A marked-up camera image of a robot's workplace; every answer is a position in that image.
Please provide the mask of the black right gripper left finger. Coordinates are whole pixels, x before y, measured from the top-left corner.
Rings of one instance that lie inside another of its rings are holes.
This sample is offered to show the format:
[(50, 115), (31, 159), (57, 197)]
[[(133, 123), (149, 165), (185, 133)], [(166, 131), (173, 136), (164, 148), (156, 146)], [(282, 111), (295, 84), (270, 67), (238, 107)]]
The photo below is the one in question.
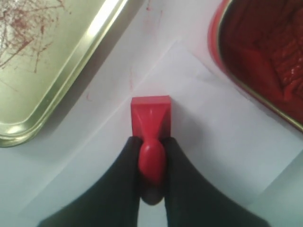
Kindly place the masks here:
[(142, 140), (130, 137), (106, 173), (41, 227), (135, 227), (140, 203), (137, 168)]

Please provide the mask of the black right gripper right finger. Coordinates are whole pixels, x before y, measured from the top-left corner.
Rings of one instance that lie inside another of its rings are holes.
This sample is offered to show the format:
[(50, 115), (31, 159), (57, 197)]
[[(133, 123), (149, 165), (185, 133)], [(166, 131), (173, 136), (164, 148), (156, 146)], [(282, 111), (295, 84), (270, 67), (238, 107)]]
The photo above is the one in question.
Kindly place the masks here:
[(209, 183), (175, 138), (162, 141), (167, 154), (165, 208), (169, 227), (268, 227)]

